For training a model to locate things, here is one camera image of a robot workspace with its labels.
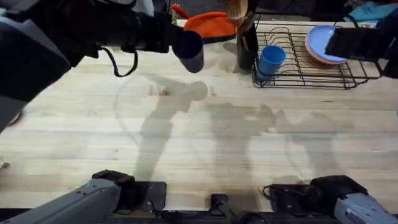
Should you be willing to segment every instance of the wooden countertop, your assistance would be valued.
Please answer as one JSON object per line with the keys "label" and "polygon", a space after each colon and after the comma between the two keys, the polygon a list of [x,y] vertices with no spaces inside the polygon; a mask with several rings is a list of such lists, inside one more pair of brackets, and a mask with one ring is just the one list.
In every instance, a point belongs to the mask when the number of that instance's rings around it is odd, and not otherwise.
{"label": "wooden countertop", "polygon": [[[257,89],[233,49],[205,46],[197,74],[172,53],[139,52],[127,78],[104,52],[85,59],[0,135],[11,164],[0,207],[36,207],[111,169],[165,181],[166,209],[205,210],[210,194],[227,193],[235,207],[269,211],[264,185],[346,174],[398,213],[398,81]],[[115,57],[128,70],[133,56]]]}

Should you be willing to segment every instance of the blue cup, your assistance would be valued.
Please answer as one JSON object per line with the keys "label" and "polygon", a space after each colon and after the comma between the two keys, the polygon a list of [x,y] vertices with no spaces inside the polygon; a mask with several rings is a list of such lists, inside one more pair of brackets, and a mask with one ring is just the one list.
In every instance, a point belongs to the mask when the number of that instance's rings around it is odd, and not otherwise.
{"label": "blue cup", "polygon": [[257,78],[262,81],[269,81],[285,59],[286,53],[281,47],[275,45],[264,47],[259,59]]}

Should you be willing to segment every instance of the plate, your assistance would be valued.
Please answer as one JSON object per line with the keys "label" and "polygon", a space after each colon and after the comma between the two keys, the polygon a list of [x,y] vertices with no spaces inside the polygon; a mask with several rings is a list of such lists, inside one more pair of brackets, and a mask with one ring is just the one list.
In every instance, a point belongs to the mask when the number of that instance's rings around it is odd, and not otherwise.
{"label": "plate", "polygon": [[335,29],[335,26],[330,25],[316,26],[308,33],[306,43],[312,51],[311,53],[315,54],[316,57],[331,63],[343,63],[347,59],[325,54],[326,46],[335,33]]}
{"label": "plate", "polygon": [[346,62],[345,60],[342,61],[342,62],[332,62],[332,61],[329,61],[329,60],[320,58],[320,57],[317,56],[316,53],[314,53],[314,52],[310,49],[310,47],[308,46],[308,40],[307,40],[307,38],[305,39],[305,49],[307,50],[308,53],[310,53],[310,55],[311,55],[315,60],[317,60],[317,61],[319,61],[319,62],[321,62],[321,63],[325,63],[325,64],[327,64],[327,65],[339,65],[339,64],[342,64],[342,63],[345,63],[345,62]]}

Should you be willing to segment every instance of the wire dish rack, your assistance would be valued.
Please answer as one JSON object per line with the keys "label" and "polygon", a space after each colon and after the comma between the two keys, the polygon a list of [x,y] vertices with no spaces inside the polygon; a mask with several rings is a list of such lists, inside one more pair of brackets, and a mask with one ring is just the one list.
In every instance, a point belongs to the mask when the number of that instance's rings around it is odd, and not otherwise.
{"label": "wire dish rack", "polygon": [[[305,48],[305,38],[311,28],[317,26],[314,22],[286,22],[261,21],[259,15],[256,26],[258,54],[254,58],[252,79],[258,88],[286,87],[286,88],[332,88],[349,90],[369,80],[381,77],[378,62],[362,62],[348,60],[339,65],[327,65],[316,61]],[[261,51],[267,45],[277,45],[286,52],[286,60],[275,74],[262,73],[258,69]],[[267,81],[257,78],[257,72],[271,77]]]}

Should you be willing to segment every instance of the black container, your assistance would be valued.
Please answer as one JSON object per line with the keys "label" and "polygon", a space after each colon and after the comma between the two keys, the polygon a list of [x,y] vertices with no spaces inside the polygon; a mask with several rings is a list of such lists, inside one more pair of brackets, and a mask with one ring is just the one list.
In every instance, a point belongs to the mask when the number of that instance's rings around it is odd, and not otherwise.
{"label": "black container", "polygon": [[239,36],[236,42],[238,51],[237,60],[239,68],[251,70],[259,50],[254,24],[244,35]]}

